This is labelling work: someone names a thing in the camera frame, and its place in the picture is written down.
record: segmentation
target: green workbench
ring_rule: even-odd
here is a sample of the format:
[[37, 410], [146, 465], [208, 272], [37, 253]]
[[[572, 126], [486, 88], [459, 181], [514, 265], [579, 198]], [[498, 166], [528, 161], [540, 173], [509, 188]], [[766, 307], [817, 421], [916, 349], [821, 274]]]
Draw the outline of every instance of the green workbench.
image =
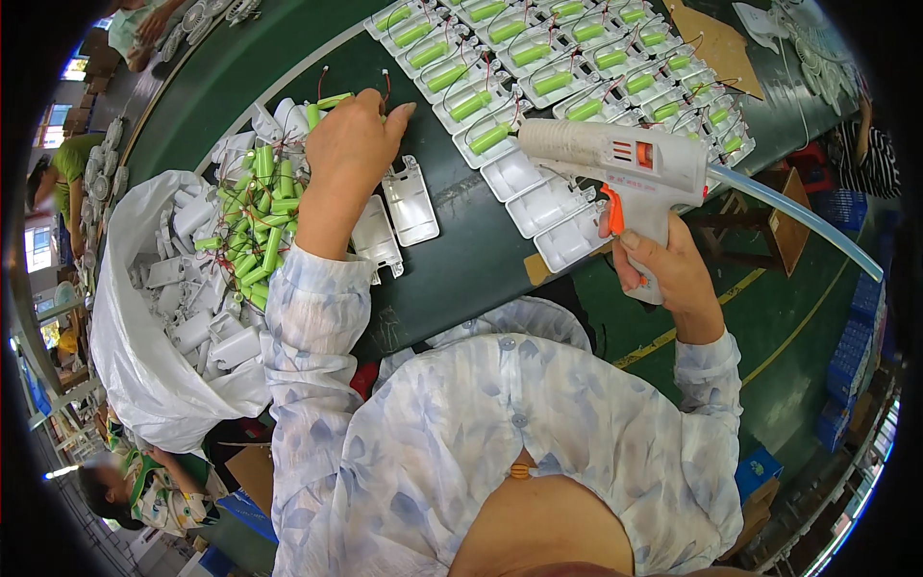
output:
[[[127, 162], [130, 184], [168, 169], [195, 170], [228, 126], [270, 85], [322, 44], [389, 3], [266, 0], [260, 20], [220, 26], [176, 73], [141, 128]], [[746, 37], [730, 1], [718, 7], [692, 0], [687, 5], [731, 24]], [[654, 8], [666, 12], [659, 0]], [[741, 99], [749, 134], [757, 142], [756, 150], [736, 167], [746, 174], [759, 172], [805, 144], [799, 101], [811, 138], [842, 121], [820, 97], [810, 94], [791, 43], [784, 42], [784, 48], [794, 86], [781, 56], [748, 42], [747, 53], [766, 101]], [[536, 258], [533, 242], [520, 236], [417, 88], [367, 33], [360, 32], [292, 78], [269, 99], [267, 108], [274, 110], [285, 97], [314, 102], [324, 65], [330, 69], [323, 96], [366, 87], [384, 93], [381, 69], [387, 68], [389, 106], [420, 102], [400, 154], [412, 154], [420, 162], [440, 228], [438, 238], [402, 248], [401, 278], [392, 279], [387, 268], [381, 271], [382, 284], [372, 288], [368, 330], [354, 349], [359, 359], [393, 353], [531, 291], [533, 281], [524, 261]], [[841, 107], [855, 110], [845, 96]]]

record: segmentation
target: striped shirt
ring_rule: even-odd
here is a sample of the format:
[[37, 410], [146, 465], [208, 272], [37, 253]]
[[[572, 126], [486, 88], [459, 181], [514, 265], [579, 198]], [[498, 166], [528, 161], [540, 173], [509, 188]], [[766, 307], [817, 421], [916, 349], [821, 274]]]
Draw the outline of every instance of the striped shirt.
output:
[[879, 198], [901, 196], [901, 182], [894, 159], [891, 139], [875, 126], [869, 127], [868, 151], [856, 166], [854, 153], [859, 137], [859, 123], [844, 122], [836, 128], [842, 139], [840, 186]]

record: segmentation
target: person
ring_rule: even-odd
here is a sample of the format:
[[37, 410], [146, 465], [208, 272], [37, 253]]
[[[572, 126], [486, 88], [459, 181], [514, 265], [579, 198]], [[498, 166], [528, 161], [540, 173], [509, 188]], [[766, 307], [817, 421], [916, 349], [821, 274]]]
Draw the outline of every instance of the person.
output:
[[524, 297], [392, 357], [362, 402], [349, 352], [374, 264], [346, 252], [416, 104], [371, 89], [306, 139], [311, 181], [260, 335], [275, 463], [275, 575], [632, 575], [708, 567], [743, 527], [740, 354], [689, 229], [613, 242], [623, 288], [658, 278], [681, 411]]
[[[142, 450], [129, 440], [111, 406], [106, 428], [110, 452], [81, 465], [78, 479], [90, 510], [125, 529], [147, 525], [184, 536], [186, 529], [218, 522], [215, 501], [240, 488], [223, 467], [239, 447], [222, 447], [227, 452], [217, 461], [210, 455], [212, 466], [195, 455], [173, 455], [146, 443]], [[210, 439], [216, 429], [206, 437], [207, 446], [217, 448]]]
[[876, 198], [899, 198], [900, 172], [891, 139], [872, 125], [871, 102], [865, 94], [859, 98], [859, 112], [858, 123], [846, 120], [833, 132], [830, 156], [840, 186]]
[[68, 138], [50, 161], [46, 154], [35, 163], [26, 182], [30, 210], [58, 211], [64, 217], [74, 258], [83, 255], [83, 234], [80, 232], [80, 209], [86, 195], [83, 171], [90, 159], [90, 149], [100, 146], [105, 136], [101, 132]]
[[125, 58], [128, 69], [141, 72], [196, 0], [113, 0], [106, 16], [109, 45]]

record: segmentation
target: green shirt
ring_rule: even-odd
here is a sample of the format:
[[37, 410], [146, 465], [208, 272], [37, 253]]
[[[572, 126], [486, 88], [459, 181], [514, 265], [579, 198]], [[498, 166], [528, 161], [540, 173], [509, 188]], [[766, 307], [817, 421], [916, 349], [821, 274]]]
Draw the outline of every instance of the green shirt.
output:
[[[141, 25], [145, 18], [150, 16], [151, 12], [167, 2], [169, 0], [146, 0], [145, 5], [137, 10], [125, 10], [123, 8], [116, 10], [115, 14], [113, 14], [112, 24], [109, 26], [109, 45], [127, 61], [128, 51], [135, 44], [135, 32], [138, 31], [138, 26]], [[163, 33], [169, 34], [171, 30], [173, 30], [173, 27], [168, 25]]]
[[58, 169], [66, 182], [54, 184], [54, 201], [64, 216], [64, 226], [70, 230], [70, 184], [83, 176], [90, 159], [90, 149], [99, 146], [105, 133], [84, 134], [65, 140], [52, 158], [51, 165]]

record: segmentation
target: fingernail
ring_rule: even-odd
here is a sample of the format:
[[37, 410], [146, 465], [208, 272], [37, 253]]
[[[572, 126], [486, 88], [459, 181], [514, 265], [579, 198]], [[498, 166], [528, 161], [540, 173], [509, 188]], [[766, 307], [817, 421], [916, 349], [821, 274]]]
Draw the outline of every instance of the fingernail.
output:
[[635, 248], [637, 248], [638, 244], [641, 241], [641, 237], [635, 234], [635, 232], [631, 230], [622, 231], [622, 234], [619, 238], [621, 239], [622, 244], [625, 245], [625, 247], [630, 248], [631, 250], [634, 250]]

